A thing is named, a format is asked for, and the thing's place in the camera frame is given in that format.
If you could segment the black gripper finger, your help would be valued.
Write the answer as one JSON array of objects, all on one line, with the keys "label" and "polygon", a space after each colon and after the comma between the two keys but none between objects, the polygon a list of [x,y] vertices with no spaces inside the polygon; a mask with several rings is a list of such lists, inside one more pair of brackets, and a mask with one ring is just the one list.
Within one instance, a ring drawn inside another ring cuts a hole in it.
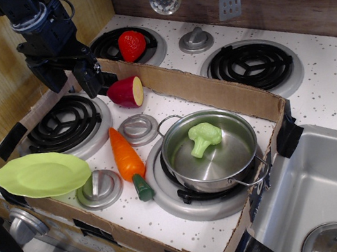
[{"label": "black gripper finger", "polygon": [[53,67],[48,62],[29,64],[31,72],[51,91],[59,93],[67,82],[64,70]]},{"label": "black gripper finger", "polygon": [[99,62],[78,61],[73,69],[74,77],[87,95],[93,99],[101,91],[104,79]]}]

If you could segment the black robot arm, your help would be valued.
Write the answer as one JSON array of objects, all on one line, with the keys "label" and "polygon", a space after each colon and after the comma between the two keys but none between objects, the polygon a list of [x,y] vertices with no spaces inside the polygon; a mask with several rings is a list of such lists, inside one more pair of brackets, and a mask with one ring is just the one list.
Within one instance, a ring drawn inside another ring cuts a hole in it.
[{"label": "black robot arm", "polygon": [[65,72],[71,71],[95,98],[104,85],[103,74],[91,49],[77,39],[74,13],[68,0],[0,0],[0,16],[25,39],[17,52],[25,55],[31,72],[58,93],[68,80]]}]

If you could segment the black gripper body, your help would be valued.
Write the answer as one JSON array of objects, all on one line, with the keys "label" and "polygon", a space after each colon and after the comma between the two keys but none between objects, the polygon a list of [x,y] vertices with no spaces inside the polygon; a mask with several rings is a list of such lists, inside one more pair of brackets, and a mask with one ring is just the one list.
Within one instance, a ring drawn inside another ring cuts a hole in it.
[{"label": "black gripper body", "polygon": [[12,29],[25,39],[17,50],[37,77],[99,66],[91,50],[78,41],[77,28],[65,9],[28,15],[13,22]]}]

